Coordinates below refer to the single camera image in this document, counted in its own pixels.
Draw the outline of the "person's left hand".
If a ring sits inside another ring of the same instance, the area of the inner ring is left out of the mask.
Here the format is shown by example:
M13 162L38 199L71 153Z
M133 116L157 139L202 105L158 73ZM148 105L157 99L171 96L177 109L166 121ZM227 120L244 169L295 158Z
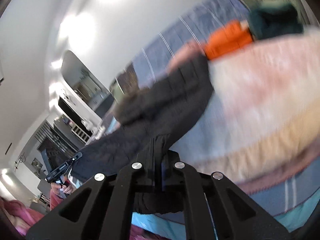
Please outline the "person's left hand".
M62 184L57 184L57 183L51 183L51 188L52 188L52 192L55 195L59 195L61 192L63 192L64 194L71 194L75 188L73 187L72 184L69 183L69 180L67 177L63 178L63 181L67 181L68 185L62 185Z

